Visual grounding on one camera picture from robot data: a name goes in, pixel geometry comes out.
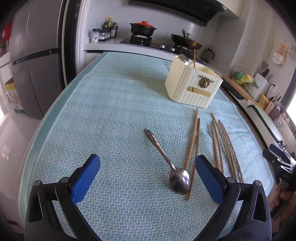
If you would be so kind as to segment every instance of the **metal crab decoration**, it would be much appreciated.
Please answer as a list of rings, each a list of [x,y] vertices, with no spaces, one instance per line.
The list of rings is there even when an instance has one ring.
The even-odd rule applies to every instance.
[[[213,82],[214,81],[202,75],[200,76],[200,80],[198,81],[198,84],[200,85],[201,88],[207,88],[210,85],[210,83],[213,83]]]

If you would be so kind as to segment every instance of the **wooden cutting board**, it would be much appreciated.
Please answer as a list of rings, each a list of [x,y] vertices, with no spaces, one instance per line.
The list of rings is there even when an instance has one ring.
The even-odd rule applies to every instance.
[[[231,84],[231,86],[234,87],[237,90],[237,92],[239,92],[242,95],[242,97],[244,97],[246,101],[248,101],[252,105],[258,106],[257,101],[255,101],[254,98],[238,83],[236,83],[235,81],[233,81],[225,75],[222,75],[222,78],[225,79],[229,84]]]

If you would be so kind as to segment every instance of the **woven tablecloth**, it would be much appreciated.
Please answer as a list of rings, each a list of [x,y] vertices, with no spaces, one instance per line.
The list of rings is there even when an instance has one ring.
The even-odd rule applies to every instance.
[[[171,101],[164,83],[171,62],[129,53],[103,53],[66,88],[42,122],[20,187],[24,219],[35,180],[57,182],[95,153],[101,168],[77,206],[102,240],[193,240],[218,207],[196,175],[189,201],[169,186],[169,166],[146,138],[151,130],[173,164],[183,167],[195,107]],[[260,180],[266,195],[273,178],[251,130],[221,91],[199,109],[199,154],[215,166],[210,113],[233,143],[245,183]],[[193,155],[189,166],[192,168]],[[224,175],[230,176],[223,153]],[[57,214],[71,234],[58,203]],[[239,207],[229,222],[231,225]]]

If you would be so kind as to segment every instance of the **black range hood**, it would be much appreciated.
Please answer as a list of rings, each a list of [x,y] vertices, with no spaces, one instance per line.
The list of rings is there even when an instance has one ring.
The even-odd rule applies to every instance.
[[[227,8],[216,0],[129,0],[130,5],[142,5],[147,7],[171,9],[196,19],[201,26],[207,26],[208,22],[217,12],[225,12]]]

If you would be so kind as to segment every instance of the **cream plastic utensil holder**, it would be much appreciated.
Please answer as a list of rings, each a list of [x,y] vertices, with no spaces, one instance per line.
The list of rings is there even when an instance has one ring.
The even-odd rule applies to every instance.
[[[201,76],[209,78],[213,83],[206,88],[201,88],[199,85]],[[196,63],[194,69],[192,61],[189,65],[185,65],[175,57],[165,81],[165,88],[170,99],[175,102],[206,108],[221,83],[222,79],[206,66]]]

